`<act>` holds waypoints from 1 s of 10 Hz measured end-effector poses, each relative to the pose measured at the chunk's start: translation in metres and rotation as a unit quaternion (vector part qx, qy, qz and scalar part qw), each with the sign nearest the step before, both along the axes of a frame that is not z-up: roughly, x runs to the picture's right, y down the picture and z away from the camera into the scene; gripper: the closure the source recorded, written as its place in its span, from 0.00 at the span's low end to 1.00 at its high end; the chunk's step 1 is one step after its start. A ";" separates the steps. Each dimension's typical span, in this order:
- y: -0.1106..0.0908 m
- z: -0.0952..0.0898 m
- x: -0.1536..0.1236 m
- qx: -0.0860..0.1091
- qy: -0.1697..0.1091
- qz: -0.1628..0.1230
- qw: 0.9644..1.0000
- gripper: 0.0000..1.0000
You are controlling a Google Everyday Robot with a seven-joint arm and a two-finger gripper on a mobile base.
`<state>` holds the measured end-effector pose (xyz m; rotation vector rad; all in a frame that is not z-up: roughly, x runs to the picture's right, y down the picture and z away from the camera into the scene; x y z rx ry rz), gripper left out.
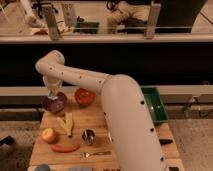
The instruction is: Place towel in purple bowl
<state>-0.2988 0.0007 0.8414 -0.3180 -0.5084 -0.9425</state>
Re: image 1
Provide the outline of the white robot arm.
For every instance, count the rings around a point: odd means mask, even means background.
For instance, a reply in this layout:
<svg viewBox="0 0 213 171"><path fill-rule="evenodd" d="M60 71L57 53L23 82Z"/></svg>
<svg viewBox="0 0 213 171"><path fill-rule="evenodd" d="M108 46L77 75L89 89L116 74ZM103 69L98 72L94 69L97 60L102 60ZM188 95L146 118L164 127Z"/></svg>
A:
<svg viewBox="0 0 213 171"><path fill-rule="evenodd" d="M120 171L169 171L141 87L132 77L69 67L57 50L35 68L48 89L64 81L101 95Z"/></svg>

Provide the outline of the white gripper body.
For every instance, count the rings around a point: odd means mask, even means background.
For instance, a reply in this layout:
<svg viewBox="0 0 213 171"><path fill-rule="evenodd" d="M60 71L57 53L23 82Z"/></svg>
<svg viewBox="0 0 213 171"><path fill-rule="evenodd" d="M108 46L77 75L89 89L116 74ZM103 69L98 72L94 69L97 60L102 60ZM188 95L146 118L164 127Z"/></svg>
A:
<svg viewBox="0 0 213 171"><path fill-rule="evenodd" d="M45 87L49 90L47 97L51 100L56 100L58 98L57 94L61 86L61 81L49 76L44 76L43 82Z"/></svg>

